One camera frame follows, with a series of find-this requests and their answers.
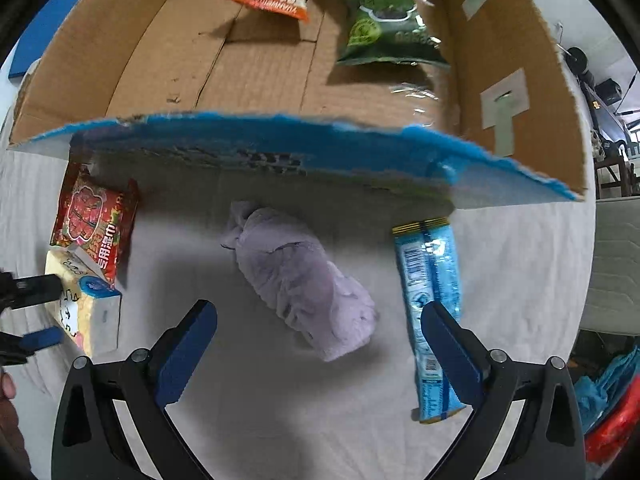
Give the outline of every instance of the metal screw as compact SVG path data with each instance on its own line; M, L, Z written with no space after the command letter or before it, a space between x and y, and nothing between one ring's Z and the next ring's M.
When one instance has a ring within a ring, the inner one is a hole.
M88 359L82 355L74 361L74 368L76 370L81 370L86 366L87 362L88 362Z
M497 363L503 363L507 360L507 354L504 350L495 349L489 352L489 357Z
M557 368L558 370L562 370L564 368L564 361L558 356L554 355L551 358L551 365L553 368Z
M131 360L135 363L141 363L149 355L149 350L146 348L138 348L131 353Z

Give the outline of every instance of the green snack bag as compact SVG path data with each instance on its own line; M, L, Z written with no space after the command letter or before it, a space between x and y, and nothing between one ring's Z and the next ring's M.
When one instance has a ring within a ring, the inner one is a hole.
M415 0L344 0L350 31L337 64L374 61L430 63L448 67L418 13Z

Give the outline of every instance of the green circular label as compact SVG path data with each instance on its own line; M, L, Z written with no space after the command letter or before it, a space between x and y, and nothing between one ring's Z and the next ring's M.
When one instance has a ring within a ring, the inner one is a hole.
M351 31L349 32L348 46L369 45L375 43L380 35L382 29L371 18L361 18L353 24Z

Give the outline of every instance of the lavender cloth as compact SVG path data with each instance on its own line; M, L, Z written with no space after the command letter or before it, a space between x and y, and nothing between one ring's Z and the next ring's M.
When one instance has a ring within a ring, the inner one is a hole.
M223 247L284 322L301 332L324 361L366 345L377 314L369 293L328 260L302 222L271 208L233 202Z

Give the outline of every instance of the blue wrapper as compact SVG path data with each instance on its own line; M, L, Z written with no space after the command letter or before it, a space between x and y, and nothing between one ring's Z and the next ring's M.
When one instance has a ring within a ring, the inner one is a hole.
M420 421L444 420L465 407L431 351L420 328L422 307L439 301L460 322L458 255L445 218L393 228L398 269L416 363Z

